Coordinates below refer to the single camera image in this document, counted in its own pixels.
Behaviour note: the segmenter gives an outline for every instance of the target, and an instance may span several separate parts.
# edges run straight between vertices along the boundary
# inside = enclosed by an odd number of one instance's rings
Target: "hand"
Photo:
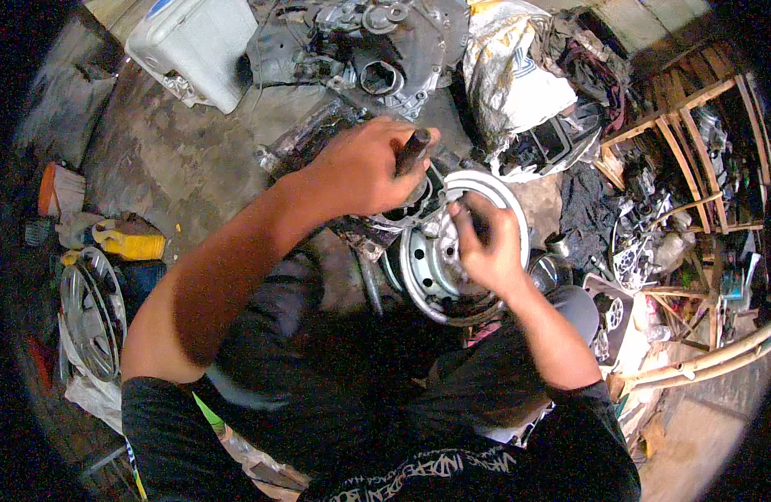
[[[330,216],[371,216],[398,207],[424,178],[430,159],[396,177],[396,154],[416,129],[408,122],[377,117],[333,138],[300,172],[308,177],[316,202]],[[431,128],[438,143],[440,133]]]
[[[474,282],[503,299],[527,284],[514,211],[474,192],[466,192],[447,210],[458,229],[461,264]]]

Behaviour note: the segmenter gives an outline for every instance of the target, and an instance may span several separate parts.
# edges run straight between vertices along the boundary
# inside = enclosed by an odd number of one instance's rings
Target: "yellow container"
[[[107,219],[92,227],[92,237],[107,253],[128,260],[160,259],[165,250],[165,236],[141,221]]]

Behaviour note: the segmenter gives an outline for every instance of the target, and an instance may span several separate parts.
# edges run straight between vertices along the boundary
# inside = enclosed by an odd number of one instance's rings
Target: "left hand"
[[[300,173],[307,177],[316,202],[330,216],[371,216],[391,210],[408,198],[425,176],[430,159],[417,161],[396,177],[396,155],[416,127],[381,116],[333,138]],[[438,143],[433,136],[428,151]]]

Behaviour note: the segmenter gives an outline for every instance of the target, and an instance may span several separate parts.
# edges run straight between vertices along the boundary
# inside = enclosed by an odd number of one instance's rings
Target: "black t-shirt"
[[[553,396],[523,449],[472,434],[385,439],[299,500],[639,500],[604,382]],[[156,378],[123,384],[123,433],[150,499],[267,499],[220,445],[191,395]]]

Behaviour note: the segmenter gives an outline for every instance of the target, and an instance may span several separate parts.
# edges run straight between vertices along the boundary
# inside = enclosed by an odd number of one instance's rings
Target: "white container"
[[[189,107],[238,106],[250,85],[246,45],[257,22],[246,0],[159,0],[126,52]]]

